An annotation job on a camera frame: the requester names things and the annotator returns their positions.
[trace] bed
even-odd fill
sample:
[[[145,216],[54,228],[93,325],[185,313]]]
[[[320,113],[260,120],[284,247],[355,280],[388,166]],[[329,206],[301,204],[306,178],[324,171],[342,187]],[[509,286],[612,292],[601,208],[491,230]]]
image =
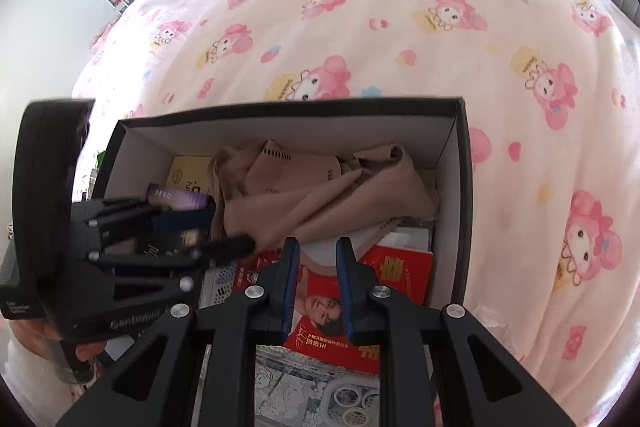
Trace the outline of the bed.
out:
[[[136,0],[74,87],[96,99],[74,193],[121,118],[462,96],[465,305],[596,425],[638,365],[639,48],[610,0]]]

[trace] beige fabric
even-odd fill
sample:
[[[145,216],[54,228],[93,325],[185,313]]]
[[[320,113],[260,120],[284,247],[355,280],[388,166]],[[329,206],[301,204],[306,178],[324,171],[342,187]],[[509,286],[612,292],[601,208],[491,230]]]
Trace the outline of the beige fabric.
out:
[[[401,145],[335,156],[293,152],[273,140],[225,148],[210,165],[214,237],[248,233],[256,251],[375,225],[394,217],[428,219],[438,202]]]

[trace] folded garment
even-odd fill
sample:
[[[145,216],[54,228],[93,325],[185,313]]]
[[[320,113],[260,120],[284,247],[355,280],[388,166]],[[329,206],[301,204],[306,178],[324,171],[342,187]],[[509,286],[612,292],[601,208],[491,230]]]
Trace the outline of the folded garment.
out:
[[[224,148],[209,173],[216,202],[213,237],[248,233],[256,253],[280,248],[289,236],[304,243],[398,217],[430,219],[438,207],[399,144],[340,161],[268,140],[242,150]],[[382,230],[381,239],[388,227],[375,230]]]

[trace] human hand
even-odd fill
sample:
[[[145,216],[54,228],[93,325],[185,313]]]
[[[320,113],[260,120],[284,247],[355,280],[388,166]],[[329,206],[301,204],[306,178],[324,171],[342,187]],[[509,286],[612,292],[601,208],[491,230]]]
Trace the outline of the human hand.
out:
[[[48,342],[62,340],[60,334],[48,319],[8,321],[8,324],[18,342],[43,359],[48,360],[51,358],[49,347],[47,346]],[[101,353],[106,344],[106,342],[79,344],[76,346],[76,357],[81,362],[86,362]]]

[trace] silver screw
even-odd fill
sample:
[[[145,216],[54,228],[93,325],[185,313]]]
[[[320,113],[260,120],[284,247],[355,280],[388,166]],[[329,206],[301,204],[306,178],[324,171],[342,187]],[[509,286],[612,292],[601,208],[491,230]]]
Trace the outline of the silver screw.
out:
[[[249,286],[244,290],[244,294],[250,299],[258,299],[264,295],[264,288],[262,286]]]
[[[174,304],[171,307],[171,314],[176,318],[180,319],[181,317],[186,317],[189,315],[191,309],[184,303]]]
[[[180,279],[180,289],[183,292],[190,292],[193,290],[193,279],[191,277],[182,277]]]
[[[447,315],[454,319],[460,319],[465,316],[465,309],[459,304],[450,304],[447,306]]]
[[[378,299],[386,299],[391,295],[391,288],[389,286],[373,286],[371,289],[371,295],[377,297]]]

